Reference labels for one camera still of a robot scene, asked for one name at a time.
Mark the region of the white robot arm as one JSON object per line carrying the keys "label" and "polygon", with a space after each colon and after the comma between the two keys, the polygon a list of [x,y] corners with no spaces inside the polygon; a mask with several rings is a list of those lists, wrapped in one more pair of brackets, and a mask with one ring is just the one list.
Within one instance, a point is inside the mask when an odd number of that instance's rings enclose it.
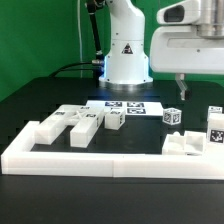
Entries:
{"label": "white robot arm", "polygon": [[173,73],[182,99],[187,74],[224,75],[224,0],[182,0],[157,12],[150,52],[144,52],[144,14],[130,0],[106,0],[111,47],[104,59],[104,87],[130,90],[152,83],[150,71]]}

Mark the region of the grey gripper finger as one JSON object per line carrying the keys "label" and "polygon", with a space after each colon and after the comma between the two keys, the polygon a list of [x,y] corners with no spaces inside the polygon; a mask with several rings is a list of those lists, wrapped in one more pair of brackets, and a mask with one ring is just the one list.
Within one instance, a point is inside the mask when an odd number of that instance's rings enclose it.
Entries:
{"label": "grey gripper finger", "polygon": [[180,89],[180,97],[182,100],[187,99],[188,94],[188,86],[185,83],[185,74],[184,73],[177,73],[175,75],[175,81]]}

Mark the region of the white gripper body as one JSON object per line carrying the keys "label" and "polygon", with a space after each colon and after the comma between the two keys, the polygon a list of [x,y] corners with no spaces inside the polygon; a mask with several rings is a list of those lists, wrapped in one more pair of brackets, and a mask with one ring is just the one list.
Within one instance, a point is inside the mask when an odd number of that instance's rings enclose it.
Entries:
{"label": "white gripper body", "polygon": [[224,0],[182,0],[157,12],[154,72],[224,75]]}

